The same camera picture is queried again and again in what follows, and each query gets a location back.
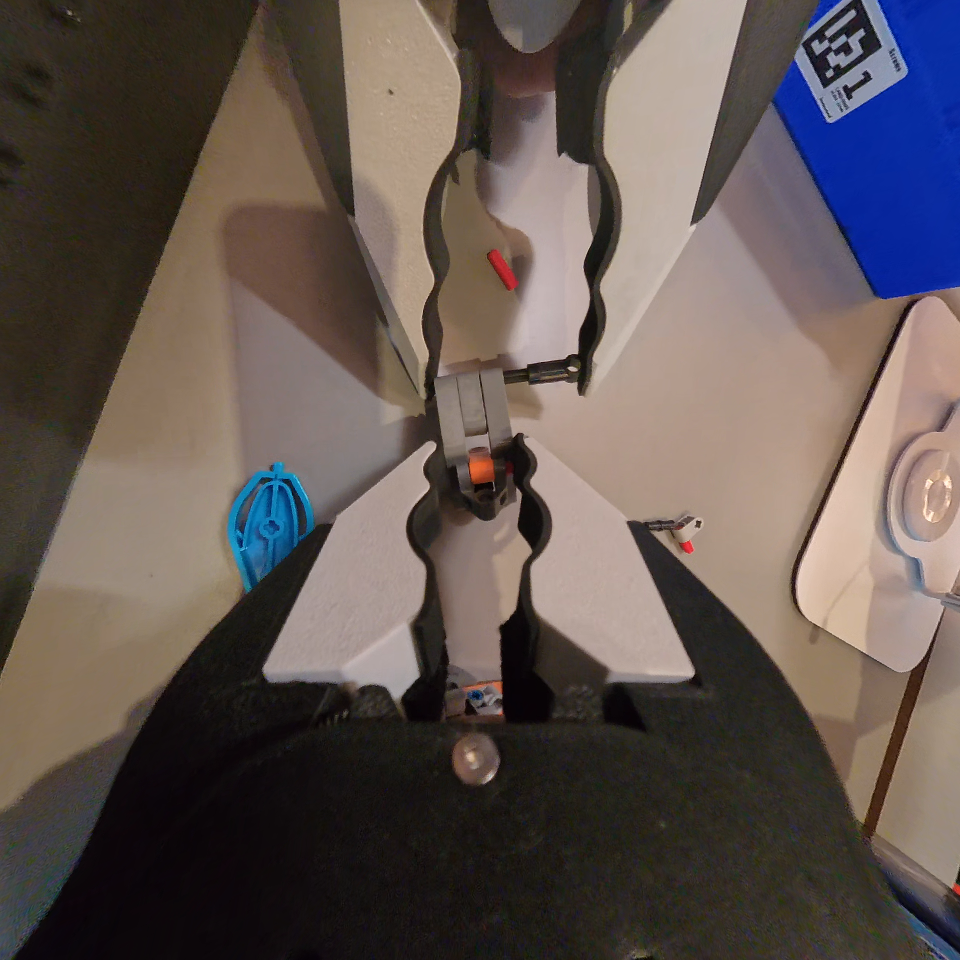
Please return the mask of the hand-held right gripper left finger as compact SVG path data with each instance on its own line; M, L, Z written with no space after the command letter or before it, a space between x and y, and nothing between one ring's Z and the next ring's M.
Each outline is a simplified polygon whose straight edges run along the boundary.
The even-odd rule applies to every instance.
M263 665L267 681L378 686L402 698L442 672L428 550L441 532L445 470L426 441L337 516Z

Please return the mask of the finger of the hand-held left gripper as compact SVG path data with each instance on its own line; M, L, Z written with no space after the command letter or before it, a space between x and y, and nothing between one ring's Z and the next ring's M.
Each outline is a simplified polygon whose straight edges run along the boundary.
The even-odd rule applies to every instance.
M390 341L421 396L439 362L437 299L449 259L441 206L466 146L472 65L454 39L457 2L341 4L351 227Z
M609 2L560 55L558 148L595 172L580 395L616 365L694 231L743 1Z

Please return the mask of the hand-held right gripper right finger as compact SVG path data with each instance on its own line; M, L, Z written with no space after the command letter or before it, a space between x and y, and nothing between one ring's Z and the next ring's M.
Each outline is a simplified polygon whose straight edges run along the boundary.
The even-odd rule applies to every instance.
M530 486L546 509L530 570L534 673L551 690L675 684L694 666L626 516L542 443Z

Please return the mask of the grey orange brick assembly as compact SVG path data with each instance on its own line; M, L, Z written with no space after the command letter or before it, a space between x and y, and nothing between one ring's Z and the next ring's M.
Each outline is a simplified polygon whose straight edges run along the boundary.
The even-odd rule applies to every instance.
M516 459L506 388L575 383L576 354L521 368L475 368L438 377L434 384L439 437L452 498L483 522L514 503Z

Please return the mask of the person's left hand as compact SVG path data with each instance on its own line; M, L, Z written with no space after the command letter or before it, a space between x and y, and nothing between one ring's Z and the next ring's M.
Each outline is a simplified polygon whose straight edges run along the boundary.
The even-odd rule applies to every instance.
M495 89L513 99L526 99L556 90L558 50L548 46L533 54L511 47L490 54Z

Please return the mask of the light blue brick separator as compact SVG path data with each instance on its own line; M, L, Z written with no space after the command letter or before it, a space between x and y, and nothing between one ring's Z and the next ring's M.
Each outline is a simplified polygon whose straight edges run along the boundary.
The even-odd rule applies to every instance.
M299 477L283 462L253 474L229 511L226 535L245 593L249 593L315 528Z

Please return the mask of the blue storage bin with tag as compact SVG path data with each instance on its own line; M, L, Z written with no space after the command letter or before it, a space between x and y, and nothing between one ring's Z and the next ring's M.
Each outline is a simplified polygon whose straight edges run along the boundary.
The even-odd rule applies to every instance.
M821 2L774 105L879 298L959 286L959 3Z

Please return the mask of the black dimpled mat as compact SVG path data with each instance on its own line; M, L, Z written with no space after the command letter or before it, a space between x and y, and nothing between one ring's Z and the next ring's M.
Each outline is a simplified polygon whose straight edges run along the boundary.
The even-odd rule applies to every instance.
M1 3L3 662L257 10Z

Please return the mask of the white stand base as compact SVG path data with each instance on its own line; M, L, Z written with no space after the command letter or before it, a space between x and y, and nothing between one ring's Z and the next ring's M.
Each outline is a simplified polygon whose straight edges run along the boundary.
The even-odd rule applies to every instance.
M900 319L793 573L800 613L897 673L958 610L959 322L937 296Z

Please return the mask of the blue robot kit box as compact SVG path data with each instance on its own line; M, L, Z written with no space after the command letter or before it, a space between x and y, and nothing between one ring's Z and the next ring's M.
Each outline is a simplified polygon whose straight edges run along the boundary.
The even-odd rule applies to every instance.
M871 849L911 929L929 958L959 958L959 895L882 837Z

